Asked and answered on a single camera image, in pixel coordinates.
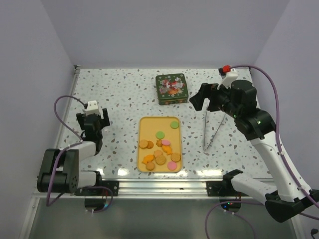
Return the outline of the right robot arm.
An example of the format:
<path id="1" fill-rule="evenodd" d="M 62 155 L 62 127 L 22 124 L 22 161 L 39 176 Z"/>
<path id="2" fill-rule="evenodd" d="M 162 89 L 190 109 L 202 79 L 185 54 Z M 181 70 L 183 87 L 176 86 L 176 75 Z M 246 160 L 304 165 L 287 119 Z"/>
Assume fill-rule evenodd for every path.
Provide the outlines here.
<path id="1" fill-rule="evenodd" d="M 277 222 L 284 222 L 319 202 L 318 190 L 312 189 L 298 173 L 278 134 L 271 115 L 257 107 L 257 90 L 247 80 L 235 80 L 229 87 L 203 83 L 189 101 L 196 111 L 222 111 L 232 117 L 236 128 L 258 151 L 266 164 L 274 185 L 268 185 L 233 170 L 223 176 L 222 190 L 226 195 L 244 193 L 266 207 Z"/>

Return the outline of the green cookie tin box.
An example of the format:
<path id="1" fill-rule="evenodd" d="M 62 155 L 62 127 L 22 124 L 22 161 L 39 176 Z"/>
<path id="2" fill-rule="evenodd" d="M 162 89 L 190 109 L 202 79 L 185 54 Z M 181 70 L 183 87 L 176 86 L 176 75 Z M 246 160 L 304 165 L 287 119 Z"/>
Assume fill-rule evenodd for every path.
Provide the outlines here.
<path id="1" fill-rule="evenodd" d="M 188 95 L 158 95 L 159 105 L 172 105 L 172 104 L 181 104 L 187 103 Z"/>

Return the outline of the gold tin lid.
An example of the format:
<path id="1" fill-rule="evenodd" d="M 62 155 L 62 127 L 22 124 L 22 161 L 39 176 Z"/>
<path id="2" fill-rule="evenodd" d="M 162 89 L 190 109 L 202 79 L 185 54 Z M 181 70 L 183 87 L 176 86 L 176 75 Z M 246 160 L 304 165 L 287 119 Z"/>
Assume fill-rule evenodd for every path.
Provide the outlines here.
<path id="1" fill-rule="evenodd" d="M 157 75 L 155 84 L 157 95 L 189 95 L 183 73 Z"/>

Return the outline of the steel serving tongs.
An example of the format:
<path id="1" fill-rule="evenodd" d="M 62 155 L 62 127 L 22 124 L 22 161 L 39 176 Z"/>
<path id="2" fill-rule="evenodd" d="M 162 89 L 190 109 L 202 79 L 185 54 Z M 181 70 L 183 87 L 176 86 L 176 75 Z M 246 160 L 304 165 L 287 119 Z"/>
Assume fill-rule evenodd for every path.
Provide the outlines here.
<path id="1" fill-rule="evenodd" d="M 215 136 L 223 126 L 226 114 L 222 112 L 205 111 L 204 133 L 203 133 L 203 151 L 207 151 L 212 145 Z"/>

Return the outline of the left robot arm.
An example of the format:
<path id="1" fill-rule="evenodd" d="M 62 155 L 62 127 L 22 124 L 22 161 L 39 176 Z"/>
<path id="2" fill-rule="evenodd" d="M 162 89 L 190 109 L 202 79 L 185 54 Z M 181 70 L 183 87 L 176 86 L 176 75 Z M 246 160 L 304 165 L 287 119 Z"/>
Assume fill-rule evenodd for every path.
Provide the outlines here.
<path id="1" fill-rule="evenodd" d="M 102 193 L 104 184 L 98 171 L 81 171 L 81 161 L 97 155 L 103 145 L 102 129 L 110 126 L 108 111 L 102 114 L 76 115 L 82 133 L 81 142 L 68 149 L 47 149 L 37 177 L 37 189 L 42 193 L 75 193 L 86 187 L 90 194 Z"/>

